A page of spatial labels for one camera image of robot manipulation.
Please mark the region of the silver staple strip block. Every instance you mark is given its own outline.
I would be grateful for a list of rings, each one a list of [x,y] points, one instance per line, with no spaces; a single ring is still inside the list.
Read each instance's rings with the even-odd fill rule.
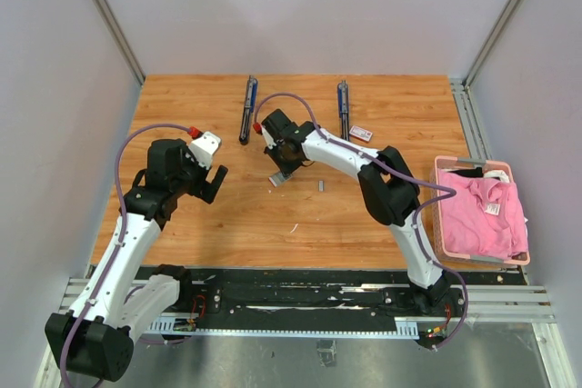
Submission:
[[[293,177],[292,174],[285,174],[285,173],[279,171],[279,172],[269,176],[268,180],[271,183],[271,185],[273,185],[274,187],[278,187],[278,186],[282,185],[283,183],[285,183],[286,181],[290,180],[292,177]]]

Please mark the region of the blue stapler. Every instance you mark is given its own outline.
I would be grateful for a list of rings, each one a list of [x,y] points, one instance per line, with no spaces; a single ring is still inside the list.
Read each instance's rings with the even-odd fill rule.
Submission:
[[[349,86],[345,80],[337,85],[338,117],[340,120],[341,138],[349,140]]]
[[[252,116],[255,109],[256,93],[258,88],[257,79],[250,75],[246,82],[246,94],[243,105],[242,120],[238,141],[241,145],[247,145],[250,137]]]

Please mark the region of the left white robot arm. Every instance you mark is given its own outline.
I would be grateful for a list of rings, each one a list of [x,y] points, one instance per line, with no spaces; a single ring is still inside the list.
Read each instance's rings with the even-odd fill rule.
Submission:
[[[155,140],[146,166],[123,196],[111,241],[84,290],[65,313],[53,313],[45,335],[65,386],[78,373],[98,382],[116,382],[131,362],[135,344],[166,309],[191,311],[195,287],[183,266],[161,264],[133,290],[142,261],[160,236],[184,195],[214,202],[227,169],[221,165],[206,178],[221,146],[204,132],[191,142]]]

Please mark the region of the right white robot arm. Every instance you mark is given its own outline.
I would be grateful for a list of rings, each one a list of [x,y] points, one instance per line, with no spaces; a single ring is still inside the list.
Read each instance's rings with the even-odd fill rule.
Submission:
[[[298,125],[280,109],[253,128],[284,176],[311,161],[354,178],[367,212],[388,228],[405,257],[414,308],[431,315],[450,302],[450,274],[437,260],[422,223],[418,182],[396,148],[351,144],[313,121]]]

